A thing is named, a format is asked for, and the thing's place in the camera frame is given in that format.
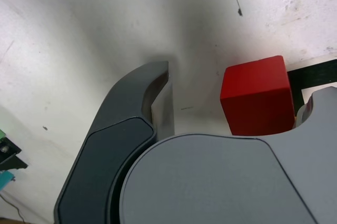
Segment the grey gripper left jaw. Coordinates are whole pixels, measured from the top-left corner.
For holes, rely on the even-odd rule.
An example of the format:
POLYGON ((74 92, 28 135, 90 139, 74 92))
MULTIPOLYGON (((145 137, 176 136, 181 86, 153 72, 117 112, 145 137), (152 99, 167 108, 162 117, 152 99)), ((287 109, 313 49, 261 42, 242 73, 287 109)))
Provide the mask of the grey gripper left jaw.
POLYGON ((168 80, 168 62, 150 62, 110 89, 56 201, 55 223, 120 222, 123 181, 157 141, 151 106, 168 80))

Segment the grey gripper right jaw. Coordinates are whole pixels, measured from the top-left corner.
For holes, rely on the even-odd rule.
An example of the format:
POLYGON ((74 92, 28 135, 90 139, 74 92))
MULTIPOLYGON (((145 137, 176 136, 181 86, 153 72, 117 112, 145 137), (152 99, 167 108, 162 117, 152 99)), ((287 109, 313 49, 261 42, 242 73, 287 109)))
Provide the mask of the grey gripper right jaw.
POLYGON ((159 141, 124 180, 120 222, 336 223, 336 88, 303 117, 277 135, 159 141))

